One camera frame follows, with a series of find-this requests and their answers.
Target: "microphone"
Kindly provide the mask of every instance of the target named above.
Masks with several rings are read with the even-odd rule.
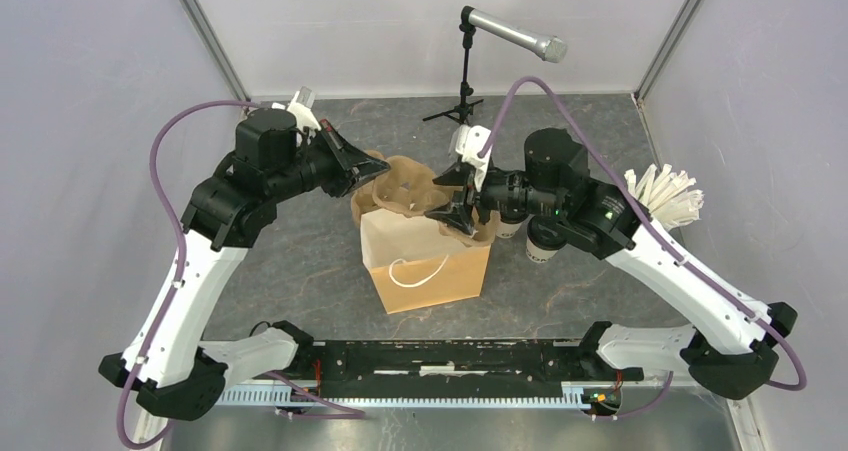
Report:
[[[462,8],[462,22],[484,29],[522,48],[529,49],[542,61],[558,63],[565,57],[567,47],[556,36],[547,36],[521,29],[471,6]]]

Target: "gray tabletop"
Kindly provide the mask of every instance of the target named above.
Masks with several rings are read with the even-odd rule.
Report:
[[[616,171],[641,174],[652,157],[626,95],[564,96],[577,122]],[[451,164],[456,124],[421,118],[457,98],[328,100],[316,103],[351,143],[405,155],[440,173]],[[491,127],[503,98],[486,98],[475,124]],[[519,96],[495,144],[505,169],[523,169],[531,132],[564,127],[546,96]],[[602,177],[595,163],[593,176]],[[362,265],[348,199],[313,191],[282,203],[224,289],[205,339],[239,339],[261,320],[286,319],[317,339],[579,337],[598,320],[625,326],[675,326],[685,320],[649,289],[608,264],[566,247],[548,263],[525,256],[525,231],[492,245],[480,298],[387,315]]]

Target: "white handle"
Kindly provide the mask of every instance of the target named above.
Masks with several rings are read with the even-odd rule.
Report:
[[[417,288],[418,286],[421,286],[422,284],[426,283],[427,281],[430,281],[437,274],[439,274],[439,271],[441,271],[442,268],[445,267],[445,263],[448,262],[449,257],[450,257],[450,255],[447,255],[447,254],[445,255],[445,259],[442,260],[442,264],[440,264],[439,267],[436,268],[435,271],[433,271],[433,274],[431,274],[430,276],[427,276],[426,278],[422,279],[421,281],[418,281],[417,283],[412,283],[412,284],[401,283],[400,281],[398,281],[395,278],[395,275],[394,275],[395,264],[401,263],[401,262],[403,262],[403,263],[406,262],[406,260],[403,259],[403,258],[396,259],[396,260],[392,261],[392,264],[389,265],[389,278],[392,280],[393,283],[397,284],[401,288]]]

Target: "microphone stand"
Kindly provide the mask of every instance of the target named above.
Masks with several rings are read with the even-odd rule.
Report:
[[[444,116],[457,124],[469,124],[468,116],[474,114],[474,106],[483,102],[482,99],[468,102],[468,97],[474,94],[474,88],[468,84],[468,55],[471,53],[471,46],[474,44],[474,32],[477,31],[477,27],[468,22],[468,15],[471,14],[471,11],[474,11],[471,6],[462,8],[462,23],[459,25],[459,30],[463,32],[462,47],[465,49],[465,59],[462,64],[462,83],[459,85],[459,104],[447,111],[427,116],[422,121],[430,121]]]

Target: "black cable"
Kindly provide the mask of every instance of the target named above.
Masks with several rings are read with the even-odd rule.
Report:
[[[271,327],[271,323],[269,323],[268,321],[259,321],[258,323],[254,324],[252,328],[250,328],[250,334],[248,334],[247,336],[253,336],[253,333],[255,333],[256,330],[259,329],[259,326],[262,326],[263,324],[268,326],[269,328]]]

